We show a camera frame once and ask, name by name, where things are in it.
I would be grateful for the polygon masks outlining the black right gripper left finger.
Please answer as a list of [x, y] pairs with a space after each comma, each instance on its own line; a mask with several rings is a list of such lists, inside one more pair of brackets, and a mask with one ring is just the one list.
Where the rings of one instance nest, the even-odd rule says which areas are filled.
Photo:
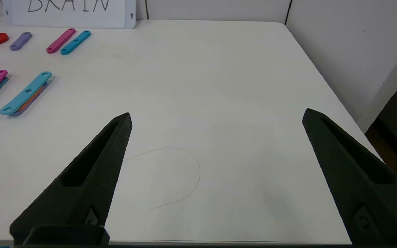
[[10, 225], [16, 246], [107, 246], [106, 220], [131, 134], [112, 119]]

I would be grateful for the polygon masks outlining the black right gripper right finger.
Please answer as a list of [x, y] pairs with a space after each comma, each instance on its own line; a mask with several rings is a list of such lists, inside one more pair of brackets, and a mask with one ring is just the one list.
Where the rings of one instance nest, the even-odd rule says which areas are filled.
[[397, 174], [325, 114], [302, 124], [351, 243], [397, 246]]

